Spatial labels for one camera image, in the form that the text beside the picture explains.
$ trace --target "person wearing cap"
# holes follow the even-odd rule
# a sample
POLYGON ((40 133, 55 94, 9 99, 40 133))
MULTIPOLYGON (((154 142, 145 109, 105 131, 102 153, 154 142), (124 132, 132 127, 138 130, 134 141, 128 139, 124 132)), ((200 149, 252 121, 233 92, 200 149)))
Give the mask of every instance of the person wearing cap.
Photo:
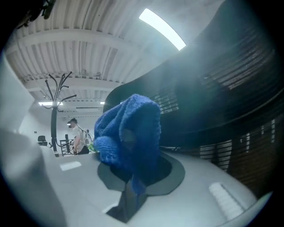
POLYGON ((71 119, 69 122, 74 136, 74 153, 78 155, 88 154, 89 149, 86 146, 84 130, 78 125, 78 122, 75 118, 71 119))

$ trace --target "blue cloth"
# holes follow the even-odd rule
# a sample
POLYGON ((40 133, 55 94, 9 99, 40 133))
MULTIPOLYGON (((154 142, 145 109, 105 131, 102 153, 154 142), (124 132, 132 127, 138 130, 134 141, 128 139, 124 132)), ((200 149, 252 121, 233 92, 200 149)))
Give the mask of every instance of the blue cloth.
POLYGON ((134 94, 105 112, 95 124, 94 147, 101 161, 131 172, 137 194, 145 191, 139 179, 154 174, 160 154, 160 115, 157 103, 134 94))

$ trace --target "ceiling light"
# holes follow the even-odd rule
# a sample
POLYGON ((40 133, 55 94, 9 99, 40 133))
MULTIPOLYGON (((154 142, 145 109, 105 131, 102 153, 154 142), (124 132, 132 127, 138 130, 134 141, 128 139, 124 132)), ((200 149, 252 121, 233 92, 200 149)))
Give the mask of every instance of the ceiling light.
POLYGON ((39 102, 39 105, 40 106, 52 106, 52 102, 39 102))
POLYGON ((186 46, 181 37, 171 28, 161 17, 153 13, 149 9, 145 9, 139 16, 140 20, 143 20, 163 36, 165 36, 179 51, 186 46))

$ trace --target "white ceiling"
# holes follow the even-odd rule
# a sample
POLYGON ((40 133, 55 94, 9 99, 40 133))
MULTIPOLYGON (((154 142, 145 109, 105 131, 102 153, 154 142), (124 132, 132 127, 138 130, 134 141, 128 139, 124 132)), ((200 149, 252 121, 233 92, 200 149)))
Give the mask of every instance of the white ceiling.
MULTIPOLYGON (((48 20, 38 17, 12 34, 5 53, 37 101, 46 101, 48 74, 66 80, 59 117, 102 114, 108 94, 178 53, 163 35, 139 20, 145 8, 164 19, 190 45, 223 0, 57 0, 48 20)), ((49 79, 51 89, 54 82, 49 79)))

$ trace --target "white shirt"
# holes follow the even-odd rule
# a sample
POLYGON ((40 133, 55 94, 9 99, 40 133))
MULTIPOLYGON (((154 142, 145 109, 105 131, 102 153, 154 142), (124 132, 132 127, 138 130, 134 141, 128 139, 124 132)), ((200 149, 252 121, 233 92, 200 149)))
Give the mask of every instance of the white shirt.
POLYGON ((80 137, 80 142, 78 143, 77 146, 77 152, 81 152, 83 147, 86 146, 85 138, 84 138, 84 133, 83 131, 76 125, 76 127, 73 128, 73 136, 74 136, 74 141, 76 137, 80 137))

